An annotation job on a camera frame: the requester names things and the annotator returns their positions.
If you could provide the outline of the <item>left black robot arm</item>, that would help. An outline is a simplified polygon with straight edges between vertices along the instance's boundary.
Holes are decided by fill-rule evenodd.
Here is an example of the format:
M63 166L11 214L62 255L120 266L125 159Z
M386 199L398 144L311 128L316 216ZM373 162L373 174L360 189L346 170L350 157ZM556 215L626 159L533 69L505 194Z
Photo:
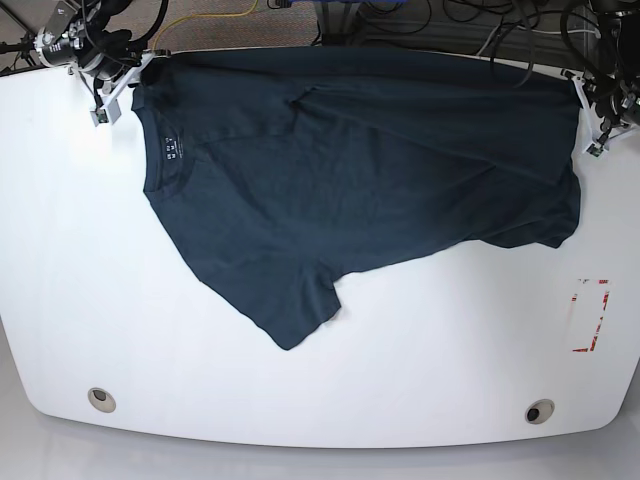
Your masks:
M570 39L569 17L587 6L599 35L596 53L588 57ZM570 1L560 14L560 36L583 74L571 75L587 115L594 157L616 140L639 131L639 3L637 1Z

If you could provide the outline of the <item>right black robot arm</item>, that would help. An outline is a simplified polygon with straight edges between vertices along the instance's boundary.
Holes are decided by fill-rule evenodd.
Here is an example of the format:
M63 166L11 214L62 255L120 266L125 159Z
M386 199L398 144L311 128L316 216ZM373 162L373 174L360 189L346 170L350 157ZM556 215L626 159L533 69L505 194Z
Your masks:
M127 29L109 31L112 17L123 13L129 1L59 1L35 36L33 47L46 67L67 67L82 81L94 99L94 112L100 123L119 92L127 87L153 58L148 49L159 32L169 3L162 1L149 29L135 38Z

